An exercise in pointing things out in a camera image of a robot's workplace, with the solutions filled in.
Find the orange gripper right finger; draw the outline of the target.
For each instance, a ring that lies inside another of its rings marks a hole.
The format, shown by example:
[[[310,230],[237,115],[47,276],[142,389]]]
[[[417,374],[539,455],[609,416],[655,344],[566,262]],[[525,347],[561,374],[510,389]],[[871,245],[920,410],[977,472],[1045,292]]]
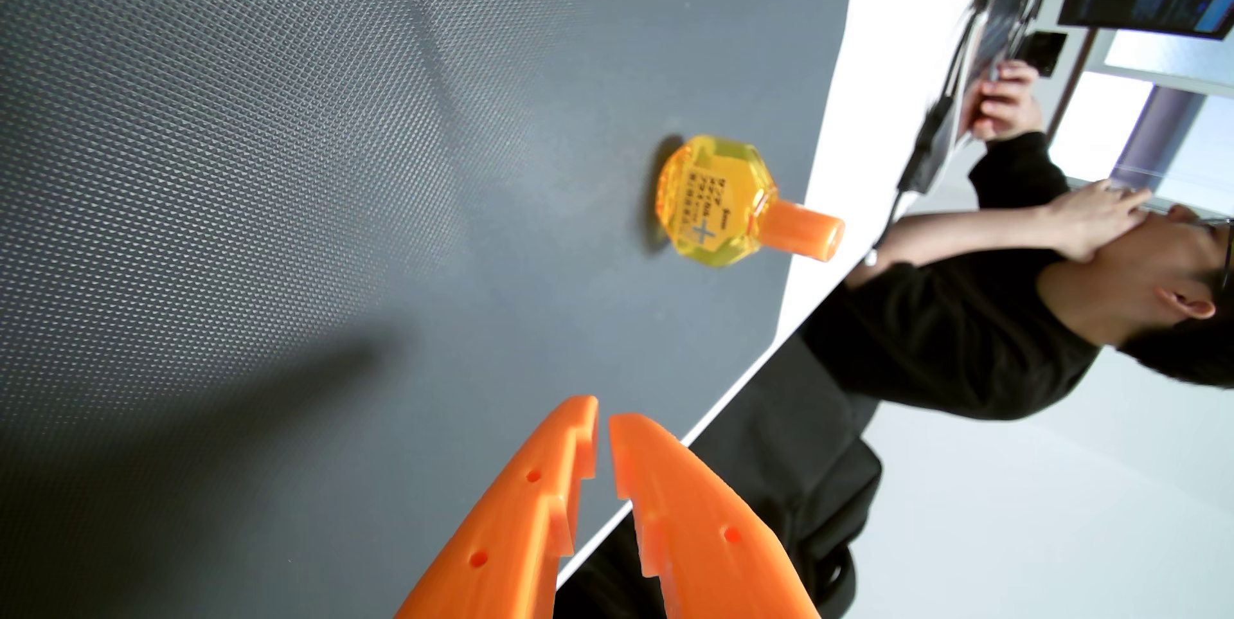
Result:
[[[677,438],[622,413],[610,441],[640,573],[659,580],[668,618],[819,618],[774,531]]]

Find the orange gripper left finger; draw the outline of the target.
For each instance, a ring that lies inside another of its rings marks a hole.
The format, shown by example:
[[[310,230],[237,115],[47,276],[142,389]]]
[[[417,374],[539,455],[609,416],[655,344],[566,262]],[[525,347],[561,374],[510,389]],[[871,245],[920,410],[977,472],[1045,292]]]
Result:
[[[581,482],[594,478],[598,400],[573,395],[511,457],[396,618],[552,618],[559,561],[575,552]]]

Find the person's left hand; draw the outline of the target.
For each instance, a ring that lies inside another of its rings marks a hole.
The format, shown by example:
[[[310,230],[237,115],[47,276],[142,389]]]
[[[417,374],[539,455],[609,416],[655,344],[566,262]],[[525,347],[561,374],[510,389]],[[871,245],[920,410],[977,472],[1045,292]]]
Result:
[[[1046,248],[1070,261],[1088,261],[1101,247],[1125,236],[1146,217],[1153,191],[1112,179],[1091,182],[1045,205]]]

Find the person's right hand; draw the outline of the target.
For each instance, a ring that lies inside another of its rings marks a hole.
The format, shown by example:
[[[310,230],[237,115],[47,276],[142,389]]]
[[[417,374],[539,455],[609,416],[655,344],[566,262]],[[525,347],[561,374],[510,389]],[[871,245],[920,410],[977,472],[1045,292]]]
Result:
[[[971,94],[969,134],[982,142],[1001,142],[1043,132],[1044,115],[1034,95],[1039,72],[1022,59],[1007,59],[991,68]]]

